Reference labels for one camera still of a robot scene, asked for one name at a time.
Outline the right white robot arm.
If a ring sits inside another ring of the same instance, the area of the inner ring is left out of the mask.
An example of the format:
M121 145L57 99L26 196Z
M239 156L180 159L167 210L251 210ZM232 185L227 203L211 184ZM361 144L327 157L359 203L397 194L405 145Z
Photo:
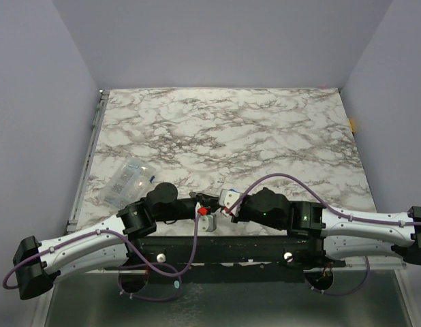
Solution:
M317 202L289 201L263 188L253 195L227 190L219 203L232 222L253 221L289 236L318 239L306 248L312 266L356 256L391 256L421 266L421 207L404 213L367 213L327 208Z

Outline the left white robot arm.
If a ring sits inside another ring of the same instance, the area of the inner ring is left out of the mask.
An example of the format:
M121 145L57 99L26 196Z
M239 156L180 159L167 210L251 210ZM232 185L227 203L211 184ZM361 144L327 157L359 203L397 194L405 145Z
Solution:
M160 183L138 201L117 214L73 234L38 241L29 236L21 240L12 260L19 297L28 300L51 290L59 279L73 273L99 268L137 268L143 265L163 276L180 278L187 272L165 272L161 262L150 260L138 241L156 232L157 222L200 218L221 209L220 197L193 193L178 198L172 183Z

